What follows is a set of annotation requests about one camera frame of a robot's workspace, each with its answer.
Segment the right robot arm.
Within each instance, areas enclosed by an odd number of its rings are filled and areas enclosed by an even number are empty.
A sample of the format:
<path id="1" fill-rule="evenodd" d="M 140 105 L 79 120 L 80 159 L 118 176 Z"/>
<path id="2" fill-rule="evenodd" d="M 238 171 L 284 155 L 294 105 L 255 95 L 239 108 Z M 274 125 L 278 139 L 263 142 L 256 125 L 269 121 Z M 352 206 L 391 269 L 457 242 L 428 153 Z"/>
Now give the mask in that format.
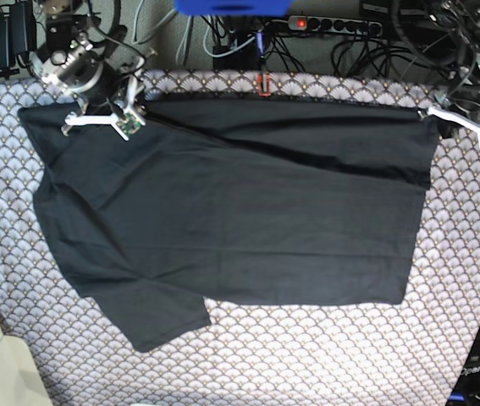
<path id="1" fill-rule="evenodd" d="M 33 74 L 45 84 L 80 100 L 80 119 L 91 109 L 109 107 L 121 129 L 142 124 L 136 105 L 144 90 L 141 80 L 146 55 L 124 42 L 121 2 L 112 2 L 111 25 L 101 19 L 91 1 L 39 1 L 45 15 L 45 41 L 32 53 Z"/>

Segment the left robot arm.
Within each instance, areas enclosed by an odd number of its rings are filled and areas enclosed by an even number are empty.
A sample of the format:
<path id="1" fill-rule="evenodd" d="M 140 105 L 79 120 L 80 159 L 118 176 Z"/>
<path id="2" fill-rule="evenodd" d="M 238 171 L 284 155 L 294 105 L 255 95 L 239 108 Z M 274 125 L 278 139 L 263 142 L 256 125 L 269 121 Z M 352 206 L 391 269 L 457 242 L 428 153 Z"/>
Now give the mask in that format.
<path id="1" fill-rule="evenodd" d="M 438 116 L 449 113 L 455 123 L 480 137 L 480 1 L 426 1 L 429 18 L 455 43 L 455 48 L 437 58 L 428 56 L 413 41 L 402 24 L 401 2 L 390 4 L 395 33 L 415 59 L 437 70 L 453 72 L 448 86 L 435 95 Z"/>

